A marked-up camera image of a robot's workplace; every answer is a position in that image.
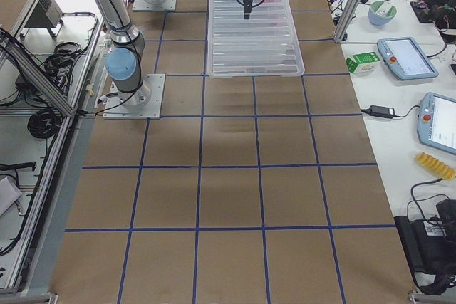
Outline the green white carton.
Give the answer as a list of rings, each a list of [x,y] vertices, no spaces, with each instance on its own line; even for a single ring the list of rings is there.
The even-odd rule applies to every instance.
[[[380,57],[374,51],[358,53],[346,58],[348,71],[352,74],[368,73],[377,68],[380,64]]]

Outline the black power adapter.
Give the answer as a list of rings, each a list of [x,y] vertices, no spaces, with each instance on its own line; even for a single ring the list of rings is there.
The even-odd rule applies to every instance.
[[[368,109],[370,116],[382,117],[387,119],[393,119],[395,117],[395,110],[393,108],[371,105]]]

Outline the green white bowl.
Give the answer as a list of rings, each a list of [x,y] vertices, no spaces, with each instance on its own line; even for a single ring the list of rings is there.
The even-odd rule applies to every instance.
[[[368,10],[368,20],[374,26],[383,26],[389,23],[397,14],[394,5],[387,1],[374,1]]]

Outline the yellow corrugated toy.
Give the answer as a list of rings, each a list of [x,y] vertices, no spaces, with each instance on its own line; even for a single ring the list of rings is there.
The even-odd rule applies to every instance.
[[[415,156],[415,161],[441,179],[455,179],[455,169],[430,154],[421,152]]]

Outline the clear plastic box lid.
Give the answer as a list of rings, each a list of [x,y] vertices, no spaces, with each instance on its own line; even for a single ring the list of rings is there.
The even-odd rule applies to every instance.
[[[207,40],[210,77],[304,74],[289,0],[266,0],[249,19],[235,0],[209,0]]]

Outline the blue teach pendant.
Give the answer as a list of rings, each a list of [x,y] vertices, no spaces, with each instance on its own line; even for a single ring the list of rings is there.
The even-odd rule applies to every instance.
[[[412,37],[380,39],[377,48],[391,73],[399,80],[439,76],[437,69]]]
[[[420,101],[417,131],[422,144],[455,154],[455,99],[426,93]]]

